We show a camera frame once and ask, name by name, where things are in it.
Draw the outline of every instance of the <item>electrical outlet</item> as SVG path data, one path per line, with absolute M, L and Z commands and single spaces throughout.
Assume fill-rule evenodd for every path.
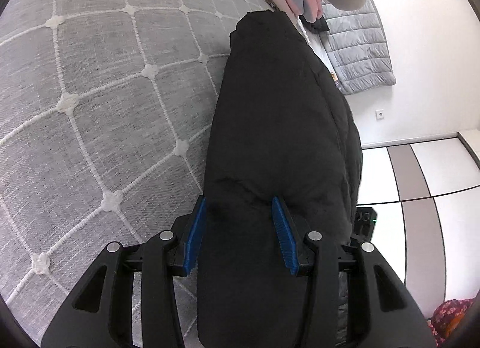
M 384 119 L 385 118 L 385 111 L 383 111 L 383 110 L 375 111 L 375 117 L 376 117 L 377 120 Z

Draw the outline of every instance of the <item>gray quilted mattress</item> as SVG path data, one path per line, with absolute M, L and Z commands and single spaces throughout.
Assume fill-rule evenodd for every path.
M 35 342 L 107 243 L 144 242 L 191 211 L 229 33 L 266 8 L 9 2 L 0 17 L 0 293 Z M 198 347 L 195 273 L 175 289 L 186 344 Z

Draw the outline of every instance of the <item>black device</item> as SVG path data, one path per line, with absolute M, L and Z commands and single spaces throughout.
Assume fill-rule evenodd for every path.
M 358 206 L 353 223 L 353 233 L 357 236 L 362 236 L 365 241 L 370 242 L 374 234 L 376 222 L 377 212 L 373 208 Z
M 272 213 L 282 251 L 285 244 L 281 238 L 286 235 L 287 241 L 292 240 L 289 244 L 293 244 L 294 254 L 289 255 L 298 260 L 294 274 L 309 276 L 295 348 L 335 347 L 339 272 L 349 276 L 345 347 L 435 347 L 417 304 L 380 252 L 364 237 L 354 235 L 350 246 L 338 246 L 301 218 L 292 218 L 280 198 L 274 199 Z M 373 219 L 372 211 L 363 214 Z M 200 197 L 192 214 L 177 218 L 171 230 L 153 236 L 145 244 L 108 244 L 58 310 L 41 347 L 133 347 L 133 275 L 141 272 L 143 346 L 183 348 L 172 276 L 186 276 L 194 266 L 205 224 L 206 203 Z

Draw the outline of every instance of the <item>black jacket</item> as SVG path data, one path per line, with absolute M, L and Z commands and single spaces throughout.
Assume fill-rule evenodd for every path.
M 285 13 L 249 13 L 230 37 L 205 169 L 199 338 L 205 348 L 288 348 L 306 280 L 285 268 L 272 198 L 347 244 L 362 150 L 345 98 Z

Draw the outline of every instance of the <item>metal screw cap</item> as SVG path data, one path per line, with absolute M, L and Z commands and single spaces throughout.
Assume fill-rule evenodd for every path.
M 173 232 L 170 230 L 165 230 L 160 233 L 160 238 L 164 241 L 168 241 L 169 239 L 173 238 Z
M 365 252 L 373 252 L 375 250 L 375 247 L 373 244 L 370 244 L 369 242 L 364 242 L 362 245 L 361 245 L 361 248 L 365 251 Z
M 312 231 L 308 234 L 308 238 L 311 239 L 312 241 L 319 241 L 322 239 L 322 233 Z
M 120 244 L 118 242 L 111 242 L 106 246 L 106 249 L 111 253 L 116 252 L 120 249 Z

